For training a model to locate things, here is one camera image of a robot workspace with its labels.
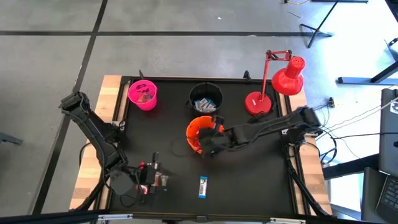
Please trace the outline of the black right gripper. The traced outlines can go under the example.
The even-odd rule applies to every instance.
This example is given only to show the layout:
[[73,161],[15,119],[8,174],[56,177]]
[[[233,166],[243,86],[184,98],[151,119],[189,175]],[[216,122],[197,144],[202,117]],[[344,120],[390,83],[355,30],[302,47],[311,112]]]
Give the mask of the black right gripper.
[[[214,128],[220,128],[224,124],[224,118],[219,115],[212,117]],[[234,141],[233,129],[229,128],[219,132],[214,128],[203,128],[198,132],[198,141],[201,144],[203,156],[214,156],[222,151],[235,152],[239,146]]]

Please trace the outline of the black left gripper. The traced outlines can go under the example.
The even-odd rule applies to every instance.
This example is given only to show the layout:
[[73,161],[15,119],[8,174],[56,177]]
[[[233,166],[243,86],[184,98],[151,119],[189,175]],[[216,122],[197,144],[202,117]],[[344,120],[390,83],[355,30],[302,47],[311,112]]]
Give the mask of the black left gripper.
[[159,185],[159,152],[152,154],[152,162],[141,162],[137,171],[137,184],[141,194],[155,194]]

